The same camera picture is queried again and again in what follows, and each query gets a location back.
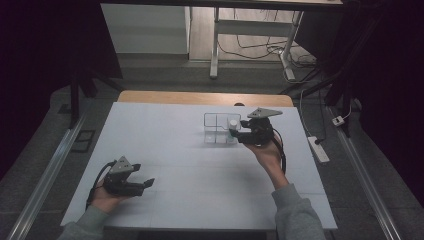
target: wooden panel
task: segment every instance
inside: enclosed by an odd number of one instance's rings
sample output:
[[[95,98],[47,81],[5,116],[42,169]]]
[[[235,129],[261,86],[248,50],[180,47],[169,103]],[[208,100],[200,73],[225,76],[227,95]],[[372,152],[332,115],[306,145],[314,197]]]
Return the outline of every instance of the wooden panel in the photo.
[[[143,102],[165,104],[230,105],[243,103],[245,106],[293,107],[286,95],[123,91],[118,102]]]

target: small white object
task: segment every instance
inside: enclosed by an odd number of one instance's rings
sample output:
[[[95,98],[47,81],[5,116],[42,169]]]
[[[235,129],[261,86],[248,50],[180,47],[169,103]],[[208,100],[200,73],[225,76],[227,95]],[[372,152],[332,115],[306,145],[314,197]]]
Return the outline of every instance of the small white object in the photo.
[[[333,123],[335,126],[340,126],[344,123],[344,119],[341,116],[333,118]]]
[[[311,146],[312,150],[314,151],[315,156],[318,158],[318,161],[320,163],[329,162],[330,159],[328,158],[327,154],[324,151],[324,148],[322,148],[321,144],[316,144],[315,141],[317,140],[316,137],[308,137],[309,145]]]
[[[228,128],[229,129],[233,129],[233,130],[237,130],[237,125],[238,122],[235,119],[230,120],[230,122],[228,123]]]

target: white table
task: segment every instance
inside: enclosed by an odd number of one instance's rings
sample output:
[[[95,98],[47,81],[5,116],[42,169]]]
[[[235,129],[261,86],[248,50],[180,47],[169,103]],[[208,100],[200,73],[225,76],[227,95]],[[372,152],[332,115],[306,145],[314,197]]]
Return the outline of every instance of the white table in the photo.
[[[125,156],[130,163],[141,164],[141,170],[128,181],[156,180],[143,196],[121,203],[106,226],[275,230],[273,186],[254,155],[241,144],[204,143],[204,113],[239,113],[246,119],[255,109],[114,103],[61,224],[78,220],[100,169]],[[283,111],[270,120],[283,135],[287,178],[302,197],[311,200],[323,227],[337,228],[297,109],[272,109]]]

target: clear plastic box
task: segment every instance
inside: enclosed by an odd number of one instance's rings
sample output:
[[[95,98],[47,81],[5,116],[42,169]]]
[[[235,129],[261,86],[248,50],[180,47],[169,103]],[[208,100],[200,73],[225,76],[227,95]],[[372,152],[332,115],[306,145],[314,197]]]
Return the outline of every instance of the clear plastic box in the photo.
[[[237,143],[229,131],[231,120],[237,121],[236,130],[240,130],[240,114],[236,113],[205,113],[205,143]]]

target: power strip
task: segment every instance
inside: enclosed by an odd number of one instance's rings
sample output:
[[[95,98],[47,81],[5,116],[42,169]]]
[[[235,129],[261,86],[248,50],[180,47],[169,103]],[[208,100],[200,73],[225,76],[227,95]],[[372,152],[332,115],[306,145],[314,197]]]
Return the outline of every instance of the power strip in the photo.
[[[330,159],[328,158],[327,154],[324,151],[324,148],[322,148],[321,144],[316,144],[315,141],[317,140],[316,137],[308,137],[309,145],[311,146],[312,150],[314,151],[315,156],[318,158],[318,161],[320,163],[326,163],[329,162]]]

